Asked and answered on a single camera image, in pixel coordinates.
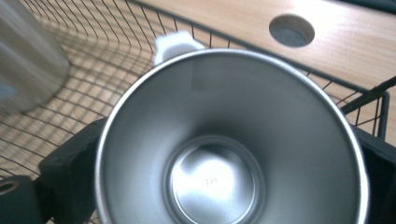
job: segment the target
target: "metal grid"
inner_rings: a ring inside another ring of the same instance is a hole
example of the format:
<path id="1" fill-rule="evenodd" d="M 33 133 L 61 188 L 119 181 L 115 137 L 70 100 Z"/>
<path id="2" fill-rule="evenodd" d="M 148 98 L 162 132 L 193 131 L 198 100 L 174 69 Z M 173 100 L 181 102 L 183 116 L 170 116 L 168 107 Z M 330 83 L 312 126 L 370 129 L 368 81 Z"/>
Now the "metal grid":
<path id="1" fill-rule="evenodd" d="M 276 56 L 241 40 L 137 2 L 22 0 L 65 49 L 69 77 L 45 105 L 19 115 L 0 115 L 0 178 L 36 178 L 38 163 L 90 122 L 106 117 L 121 96 L 153 66 L 154 40 L 186 30 L 208 48 L 247 49 Z M 312 68 L 299 68 L 338 106 L 366 90 Z M 385 136 L 388 98 L 359 107 L 348 120 Z"/>

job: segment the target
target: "wire mesh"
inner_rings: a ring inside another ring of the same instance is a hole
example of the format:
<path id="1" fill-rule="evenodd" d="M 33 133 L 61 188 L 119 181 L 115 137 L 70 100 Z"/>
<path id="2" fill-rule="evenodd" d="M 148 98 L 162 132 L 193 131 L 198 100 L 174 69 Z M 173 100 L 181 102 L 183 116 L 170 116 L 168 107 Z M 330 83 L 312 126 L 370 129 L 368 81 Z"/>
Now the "wire mesh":
<path id="1" fill-rule="evenodd" d="M 45 105 L 18 115 L 0 115 L 0 177 L 39 176 L 38 163 L 90 122 L 106 117 L 121 96 L 153 67 L 154 40 L 186 30 L 208 48 L 270 53 L 244 41 L 134 1 L 21 0 L 63 46 L 68 79 Z M 289 62 L 314 80 L 338 106 L 365 90 Z M 346 115 L 377 136 L 387 109 L 383 98 Z M 99 223 L 97 218 L 91 223 Z"/>

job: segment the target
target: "wooden surface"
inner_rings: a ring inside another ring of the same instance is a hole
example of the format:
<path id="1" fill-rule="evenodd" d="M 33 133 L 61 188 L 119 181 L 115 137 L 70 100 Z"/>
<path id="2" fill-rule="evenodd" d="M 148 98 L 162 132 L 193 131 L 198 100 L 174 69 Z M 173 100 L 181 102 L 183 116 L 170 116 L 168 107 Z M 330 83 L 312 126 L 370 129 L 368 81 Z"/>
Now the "wooden surface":
<path id="1" fill-rule="evenodd" d="M 269 49 L 335 77 L 371 89 L 396 76 L 396 16 L 319 0 L 141 0 L 226 35 Z M 282 14 L 305 18 L 315 29 L 308 46 L 290 48 L 270 35 Z M 386 141 L 396 146 L 396 88 L 389 90 Z"/>

